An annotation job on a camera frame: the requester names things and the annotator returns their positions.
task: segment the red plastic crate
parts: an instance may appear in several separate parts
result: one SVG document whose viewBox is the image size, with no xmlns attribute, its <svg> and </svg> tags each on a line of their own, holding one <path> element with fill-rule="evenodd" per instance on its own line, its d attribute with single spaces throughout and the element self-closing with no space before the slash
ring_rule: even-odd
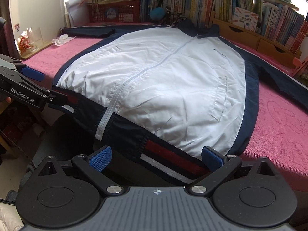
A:
<svg viewBox="0 0 308 231">
<path fill-rule="evenodd" d="M 88 4 L 90 22 L 139 22 L 140 0 Z"/>
</svg>

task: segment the pink bedspread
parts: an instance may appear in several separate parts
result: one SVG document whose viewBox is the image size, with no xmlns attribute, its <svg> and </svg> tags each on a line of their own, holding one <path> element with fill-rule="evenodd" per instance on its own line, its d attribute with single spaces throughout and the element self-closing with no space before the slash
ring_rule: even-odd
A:
<svg viewBox="0 0 308 231">
<path fill-rule="evenodd" d="M 50 46 L 24 63 L 45 73 L 46 79 L 40 85 L 50 88 L 55 74 L 67 60 L 98 41 L 100 39 L 77 37 L 61 47 Z M 253 49 L 241 47 L 274 66 L 280 66 L 273 59 Z M 308 192 L 307 143 L 308 115 L 267 85 L 260 83 L 257 124 L 242 158 L 250 160 L 268 156 L 294 190 Z"/>
</svg>

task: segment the crumpled tissue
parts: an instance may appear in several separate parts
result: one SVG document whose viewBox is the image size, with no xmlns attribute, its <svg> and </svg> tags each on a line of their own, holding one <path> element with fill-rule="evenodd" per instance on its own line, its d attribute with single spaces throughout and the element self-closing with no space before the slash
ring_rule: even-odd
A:
<svg viewBox="0 0 308 231">
<path fill-rule="evenodd" d="M 62 46 L 66 44 L 67 42 L 73 40 L 75 37 L 69 37 L 67 34 L 65 34 L 65 35 L 61 35 L 59 38 L 53 39 L 51 42 L 54 43 L 56 46 Z"/>
</svg>

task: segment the white zipper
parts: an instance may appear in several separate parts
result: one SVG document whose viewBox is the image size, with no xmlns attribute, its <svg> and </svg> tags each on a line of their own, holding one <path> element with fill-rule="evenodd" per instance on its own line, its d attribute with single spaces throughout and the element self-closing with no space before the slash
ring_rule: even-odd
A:
<svg viewBox="0 0 308 231">
<path fill-rule="evenodd" d="M 106 125 L 110 119 L 110 117 L 112 116 L 112 113 L 115 110 L 115 107 L 119 101 L 119 97 L 121 95 L 121 93 L 123 92 L 124 88 L 130 83 L 133 82 L 135 79 L 137 79 L 138 77 L 142 76 L 144 73 L 146 73 L 148 70 L 154 69 L 159 67 L 161 64 L 163 64 L 170 56 L 176 54 L 180 49 L 182 49 L 184 46 L 186 46 L 188 43 L 190 43 L 191 41 L 193 41 L 195 38 L 197 38 L 197 36 L 193 37 L 192 39 L 190 39 L 189 41 L 187 41 L 186 43 L 184 43 L 181 47 L 179 47 L 178 49 L 176 49 L 173 53 L 167 55 L 161 62 L 159 62 L 158 64 L 155 64 L 151 67 L 145 68 L 142 71 L 140 71 L 139 73 L 133 75 L 132 77 L 130 77 L 129 79 L 127 79 L 125 82 L 122 83 L 122 85 L 120 85 L 117 90 L 115 91 L 114 96 L 111 98 L 111 101 L 109 103 L 109 106 L 107 108 L 107 110 L 105 111 L 100 123 L 98 124 L 97 130 L 96 130 L 96 135 L 95 138 L 98 140 L 102 140 L 103 138 L 103 134 L 106 128 Z"/>
</svg>

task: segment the white wall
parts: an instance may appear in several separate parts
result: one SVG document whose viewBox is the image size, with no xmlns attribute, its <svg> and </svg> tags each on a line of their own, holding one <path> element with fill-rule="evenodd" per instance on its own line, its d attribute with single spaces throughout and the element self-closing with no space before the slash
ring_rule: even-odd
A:
<svg viewBox="0 0 308 231">
<path fill-rule="evenodd" d="M 65 26 L 64 0 L 10 0 L 10 14 L 15 39 L 29 27 L 40 27 L 44 42 L 51 41 Z M 14 28 L 18 23 L 19 32 Z"/>
</svg>

